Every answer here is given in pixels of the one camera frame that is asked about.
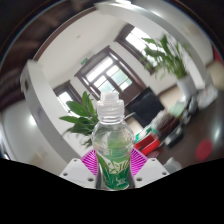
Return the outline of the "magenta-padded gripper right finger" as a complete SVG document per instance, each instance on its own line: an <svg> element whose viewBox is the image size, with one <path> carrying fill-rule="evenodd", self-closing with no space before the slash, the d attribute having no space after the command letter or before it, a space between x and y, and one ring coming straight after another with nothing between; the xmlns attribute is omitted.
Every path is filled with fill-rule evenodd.
<svg viewBox="0 0 224 224"><path fill-rule="evenodd" d="M135 148L131 151L130 172L135 188L148 185L169 174L156 158L147 158Z"/></svg>

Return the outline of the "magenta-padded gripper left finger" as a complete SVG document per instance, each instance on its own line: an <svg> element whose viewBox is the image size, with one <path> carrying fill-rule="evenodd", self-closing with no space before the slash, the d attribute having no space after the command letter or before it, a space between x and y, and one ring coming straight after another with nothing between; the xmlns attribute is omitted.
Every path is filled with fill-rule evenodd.
<svg viewBox="0 0 224 224"><path fill-rule="evenodd" d="M95 189L98 175L98 159L95 150L92 149L80 159L73 158L62 171L60 177L78 186Z"/></svg>

